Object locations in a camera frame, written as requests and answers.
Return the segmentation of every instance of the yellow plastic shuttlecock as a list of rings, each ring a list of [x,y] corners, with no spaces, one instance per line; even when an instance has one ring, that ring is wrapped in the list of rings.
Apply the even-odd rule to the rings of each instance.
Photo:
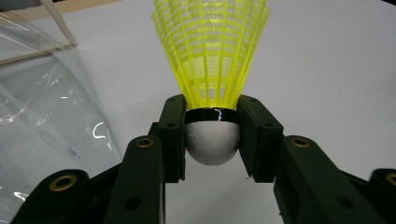
[[[236,111],[269,10],[266,0],[154,0],[152,19],[186,97],[186,148],[206,165],[233,157]]]

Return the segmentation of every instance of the black band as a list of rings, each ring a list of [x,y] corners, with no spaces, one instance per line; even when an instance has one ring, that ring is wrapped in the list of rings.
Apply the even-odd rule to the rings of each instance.
[[[198,108],[187,111],[184,122],[189,124],[208,120],[228,121],[239,124],[239,114],[235,110],[226,108]]]

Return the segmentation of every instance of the white table surface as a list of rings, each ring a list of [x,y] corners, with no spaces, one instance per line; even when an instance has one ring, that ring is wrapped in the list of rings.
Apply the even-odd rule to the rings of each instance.
[[[380,0],[269,0],[271,15],[243,93],[285,134],[315,140],[338,168],[368,179],[396,167],[396,7]],[[124,151],[179,94],[150,19],[152,1],[64,15],[116,143]],[[167,185],[167,223],[283,223],[273,184],[255,184],[239,154],[206,167],[186,154]]]

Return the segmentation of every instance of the shuttlecock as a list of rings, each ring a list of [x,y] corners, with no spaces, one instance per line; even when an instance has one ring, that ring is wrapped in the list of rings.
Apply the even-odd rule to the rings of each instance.
[[[239,146],[237,100],[269,14],[265,0],[154,0],[152,19],[187,99],[186,148],[219,165]]]

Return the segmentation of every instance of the white background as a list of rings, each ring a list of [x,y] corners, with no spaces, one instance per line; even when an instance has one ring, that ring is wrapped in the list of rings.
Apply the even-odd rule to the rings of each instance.
[[[315,140],[342,170],[367,179],[396,168],[396,7],[380,0],[269,0],[271,15],[243,93],[285,134]],[[124,150],[179,94],[150,19],[152,1],[64,15],[106,118]],[[283,223],[272,184],[248,178],[237,154],[219,167],[186,155],[167,185],[167,223]]]

